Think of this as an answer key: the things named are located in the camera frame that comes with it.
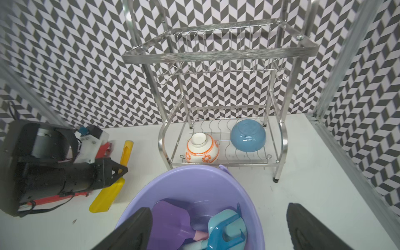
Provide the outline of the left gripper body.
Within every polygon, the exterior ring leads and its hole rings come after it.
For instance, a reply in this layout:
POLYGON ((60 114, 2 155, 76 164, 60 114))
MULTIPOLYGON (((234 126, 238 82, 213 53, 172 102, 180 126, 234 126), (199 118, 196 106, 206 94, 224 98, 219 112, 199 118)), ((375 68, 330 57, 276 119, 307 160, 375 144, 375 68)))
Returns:
POLYGON ((104 162, 78 163, 79 141, 68 127, 15 120, 1 145, 1 210, 34 214, 36 200, 106 187, 104 162))

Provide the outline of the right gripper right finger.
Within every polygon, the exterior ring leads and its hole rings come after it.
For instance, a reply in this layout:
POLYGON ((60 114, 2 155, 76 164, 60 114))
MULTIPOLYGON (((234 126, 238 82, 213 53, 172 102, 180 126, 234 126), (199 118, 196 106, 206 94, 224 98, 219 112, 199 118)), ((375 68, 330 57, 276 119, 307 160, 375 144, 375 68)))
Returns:
POLYGON ((295 250, 350 250, 342 239, 299 203, 290 203, 286 220, 295 250))

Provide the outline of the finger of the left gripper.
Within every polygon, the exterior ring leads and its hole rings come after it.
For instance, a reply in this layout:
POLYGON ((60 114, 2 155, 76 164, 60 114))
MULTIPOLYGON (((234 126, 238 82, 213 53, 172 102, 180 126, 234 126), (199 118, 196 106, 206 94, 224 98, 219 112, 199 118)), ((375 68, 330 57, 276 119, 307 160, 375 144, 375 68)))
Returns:
POLYGON ((111 158, 100 159, 100 179, 102 187, 109 187, 122 178, 128 172, 128 168, 111 158))

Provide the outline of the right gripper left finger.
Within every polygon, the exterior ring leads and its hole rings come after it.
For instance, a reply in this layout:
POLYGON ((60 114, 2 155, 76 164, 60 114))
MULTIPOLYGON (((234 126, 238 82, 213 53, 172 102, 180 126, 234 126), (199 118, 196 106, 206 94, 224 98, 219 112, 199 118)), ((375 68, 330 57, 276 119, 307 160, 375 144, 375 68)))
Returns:
POLYGON ((146 250, 153 225, 150 208, 141 207, 93 250, 146 250))

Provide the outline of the yellow toy shovel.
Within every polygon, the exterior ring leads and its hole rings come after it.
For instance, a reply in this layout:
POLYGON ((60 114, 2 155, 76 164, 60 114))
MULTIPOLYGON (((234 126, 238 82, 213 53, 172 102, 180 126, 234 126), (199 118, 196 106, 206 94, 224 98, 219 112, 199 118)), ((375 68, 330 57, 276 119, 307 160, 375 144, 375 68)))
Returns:
MULTIPOLYGON (((127 167, 134 143, 126 141, 123 147, 120 164, 127 167)), ((102 189, 89 207, 91 213, 107 212, 125 184, 123 177, 119 178, 110 187, 102 189)))

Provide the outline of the purple shovel pink handle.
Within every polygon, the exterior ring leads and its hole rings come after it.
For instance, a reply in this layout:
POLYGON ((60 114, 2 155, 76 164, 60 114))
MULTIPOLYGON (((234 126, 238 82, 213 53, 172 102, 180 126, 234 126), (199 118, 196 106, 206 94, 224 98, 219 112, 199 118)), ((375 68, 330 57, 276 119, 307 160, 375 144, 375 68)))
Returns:
POLYGON ((148 250, 177 250, 185 240, 207 240, 208 232, 194 230, 187 210, 166 201, 157 202, 152 210, 153 225, 148 250))

